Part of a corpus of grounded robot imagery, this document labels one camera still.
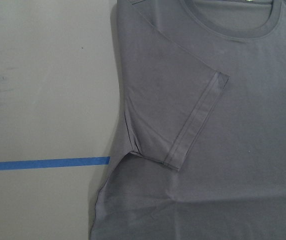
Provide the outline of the dark brown t-shirt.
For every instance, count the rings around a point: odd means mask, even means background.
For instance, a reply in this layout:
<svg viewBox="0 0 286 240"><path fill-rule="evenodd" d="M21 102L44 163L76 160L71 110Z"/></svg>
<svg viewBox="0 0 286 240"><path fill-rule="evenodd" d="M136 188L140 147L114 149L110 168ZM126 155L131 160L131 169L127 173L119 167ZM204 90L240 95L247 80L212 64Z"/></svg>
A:
<svg viewBox="0 0 286 240"><path fill-rule="evenodd" d="M123 110L92 240L286 240L286 0L119 0Z"/></svg>

